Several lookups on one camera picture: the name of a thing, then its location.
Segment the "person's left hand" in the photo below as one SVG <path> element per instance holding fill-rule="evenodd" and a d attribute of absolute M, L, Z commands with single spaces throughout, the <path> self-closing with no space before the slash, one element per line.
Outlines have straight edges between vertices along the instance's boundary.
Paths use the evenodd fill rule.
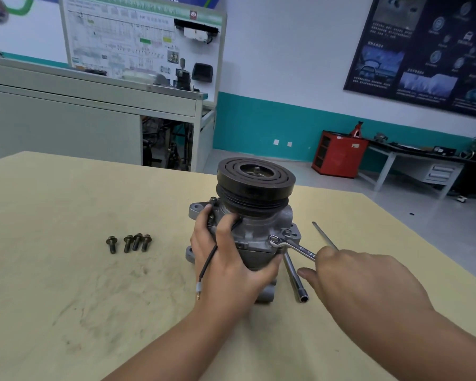
<path fill-rule="evenodd" d="M 225 215 L 218 223 L 214 238 L 217 249 L 202 277 L 202 290 L 194 309 L 212 319 L 239 320 L 254 305 L 270 282 L 254 282 L 235 246 L 231 228 L 235 214 Z M 211 250 L 192 250 L 196 275 L 199 276 Z"/>

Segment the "person's right hand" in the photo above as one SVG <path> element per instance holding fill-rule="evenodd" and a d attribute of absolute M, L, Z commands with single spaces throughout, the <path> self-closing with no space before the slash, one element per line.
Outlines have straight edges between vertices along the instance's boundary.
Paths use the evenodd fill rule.
<path fill-rule="evenodd" d="M 324 247 L 314 270 L 322 287 L 316 294 L 343 331 L 364 332 L 404 309 L 434 309 L 421 282 L 393 256 Z"/>

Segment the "silver combination wrench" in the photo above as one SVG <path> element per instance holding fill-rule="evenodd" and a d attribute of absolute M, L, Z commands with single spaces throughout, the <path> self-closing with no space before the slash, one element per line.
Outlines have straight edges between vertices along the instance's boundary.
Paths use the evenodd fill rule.
<path fill-rule="evenodd" d="M 281 238 L 279 236 L 276 236 L 276 235 L 270 235 L 268 237 L 268 241 L 269 241 L 270 245 L 273 248 L 276 248 L 278 250 L 289 248 L 291 250 L 294 250 L 294 251 L 298 252 L 302 256 L 308 258 L 312 262 L 316 261 L 316 254 L 315 253 L 313 253 L 310 250 L 300 246 L 299 244 L 293 242 L 290 239 L 283 239 L 283 238 Z"/>

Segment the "grey compressor with black pulley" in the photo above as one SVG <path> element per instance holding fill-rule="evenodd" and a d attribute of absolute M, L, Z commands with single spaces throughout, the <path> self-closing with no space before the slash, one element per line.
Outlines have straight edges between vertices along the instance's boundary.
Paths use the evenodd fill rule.
<path fill-rule="evenodd" d="M 189 218 L 196 220 L 208 204 L 212 212 L 207 228 L 215 236 L 217 225 L 228 213 L 239 215 L 232 235 L 244 265 L 258 271 L 286 248 L 274 247 L 270 236 L 299 243 L 301 233 L 293 222 L 288 204 L 296 178 L 288 169 L 271 161 L 231 157 L 217 167 L 216 197 L 192 203 Z"/>

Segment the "person's right forearm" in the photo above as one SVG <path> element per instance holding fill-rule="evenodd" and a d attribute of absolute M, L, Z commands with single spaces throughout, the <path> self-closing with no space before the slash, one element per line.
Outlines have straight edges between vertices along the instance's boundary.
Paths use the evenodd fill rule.
<path fill-rule="evenodd" d="M 476 381 L 476 337 L 434 309 L 382 315 L 356 345 L 398 381 Z"/>

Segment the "person's left forearm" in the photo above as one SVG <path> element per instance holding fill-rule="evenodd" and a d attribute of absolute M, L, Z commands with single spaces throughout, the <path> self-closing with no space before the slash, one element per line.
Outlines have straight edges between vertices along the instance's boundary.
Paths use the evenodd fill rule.
<path fill-rule="evenodd" d="M 253 304 L 196 301 L 183 320 L 102 381 L 198 381 Z"/>

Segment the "silver socket extension tube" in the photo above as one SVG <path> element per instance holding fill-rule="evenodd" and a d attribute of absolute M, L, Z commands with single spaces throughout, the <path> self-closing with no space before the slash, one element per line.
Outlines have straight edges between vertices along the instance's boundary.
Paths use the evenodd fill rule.
<path fill-rule="evenodd" d="M 293 292 L 298 303 L 306 303 L 309 301 L 309 295 L 303 286 L 303 283 L 296 272 L 292 260 L 287 252 L 283 254 L 284 264 L 290 279 Z"/>

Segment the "thin silver metal rod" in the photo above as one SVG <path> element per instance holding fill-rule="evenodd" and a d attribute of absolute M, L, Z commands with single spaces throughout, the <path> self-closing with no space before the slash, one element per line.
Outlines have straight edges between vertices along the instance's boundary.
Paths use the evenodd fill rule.
<path fill-rule="evenodd" d="M 320 228 L 317 222 L 312 221 L 312 225 L 317 230 L 321 238 L 323 239 L 324 247 L 330 247 L 332 250 L 338 251 L 338 247 L 336 246 L 336 244 L 331 241 L 329 236 L 327 236 L 327 234 Z"/>

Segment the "red metal cabinet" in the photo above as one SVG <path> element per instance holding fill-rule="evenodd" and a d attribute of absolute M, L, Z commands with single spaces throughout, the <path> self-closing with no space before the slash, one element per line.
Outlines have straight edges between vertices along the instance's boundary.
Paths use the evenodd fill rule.
<path fill-rule="evenodd" d="M 321 175 L 355 179 L 369 140 L 323 131 L 312 162 Z"/>

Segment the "black gear shifter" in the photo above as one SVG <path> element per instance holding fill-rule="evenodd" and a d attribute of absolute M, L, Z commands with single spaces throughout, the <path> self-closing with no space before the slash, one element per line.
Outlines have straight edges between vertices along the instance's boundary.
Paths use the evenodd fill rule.
<path fill-rule="evenodd" d="M 185 70 L 186 61 L 184 58 L 180 59 L 180 68 L 176 69 L 176 89 L 191 91 L 191 75 Z"/>

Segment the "black display screen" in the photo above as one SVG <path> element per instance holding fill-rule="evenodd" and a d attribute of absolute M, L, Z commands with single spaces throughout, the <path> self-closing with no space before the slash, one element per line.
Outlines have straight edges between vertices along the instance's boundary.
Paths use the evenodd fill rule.
<path fill-rule="evenodd" d="M 191 75 L 193 81 L 211 84 L 213 82 L 214 69 L 210 64 L 197 62 L 193 66 Z"/>

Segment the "grey workbench with drawers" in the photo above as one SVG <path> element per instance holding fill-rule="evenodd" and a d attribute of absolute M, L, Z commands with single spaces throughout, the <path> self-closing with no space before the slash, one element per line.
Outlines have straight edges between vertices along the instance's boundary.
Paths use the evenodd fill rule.
<path fill-rule="evenodd" d="M 374 191 L 381 190 L 390 172 L 417 180 L 422 184 L 439 186 L 441 190 L 432 188 L 438 199 L 444 199 L 456 183 L 464 167 L 476 166 L 476 160 L 457 156 L 443 156 L 439 153 L 421 151 L 420 149 L 395 146 L 370 140 L 368 150 L 383 154 L 387 160 L 377 178 L 359 172 L 358 176 L 373 185 Z"/>

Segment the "grey metal cabinet bench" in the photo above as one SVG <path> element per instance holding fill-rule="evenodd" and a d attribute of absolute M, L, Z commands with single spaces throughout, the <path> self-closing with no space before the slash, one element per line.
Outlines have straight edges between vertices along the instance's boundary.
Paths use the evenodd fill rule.
<path fill-rule="evenodd" d="M 0 58 L 0 158 L 32 151 L 143 164 L 143 119 L 193 125 L 191 172 L 213 148 L 204 95 Z"/>

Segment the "white training display board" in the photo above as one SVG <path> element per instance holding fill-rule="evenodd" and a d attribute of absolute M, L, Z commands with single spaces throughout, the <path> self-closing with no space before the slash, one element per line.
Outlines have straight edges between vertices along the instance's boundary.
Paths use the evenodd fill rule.
<path fill-rule="evenodd" d="M 71 68 L 102 70 L 120 79 L 126 70 L 163 76 L 176 86 L 180 59 L 192 74 L 197 62 L 213 66 L 213 82 L 193 81 L 216 106 L 220 88 L 227 14 L 172 0 L 58 0 L 67 62 Z M 210 44 L 185 38 L 174 19 L 217 27 Z"/>

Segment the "dark wall poster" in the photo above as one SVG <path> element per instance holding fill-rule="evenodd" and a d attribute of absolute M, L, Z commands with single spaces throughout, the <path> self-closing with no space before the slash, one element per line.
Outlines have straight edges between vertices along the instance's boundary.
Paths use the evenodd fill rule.
<path fill-rule="evenodd" d="M 476 0 L 373 0 L 344 90 L 476 117 Z"/>

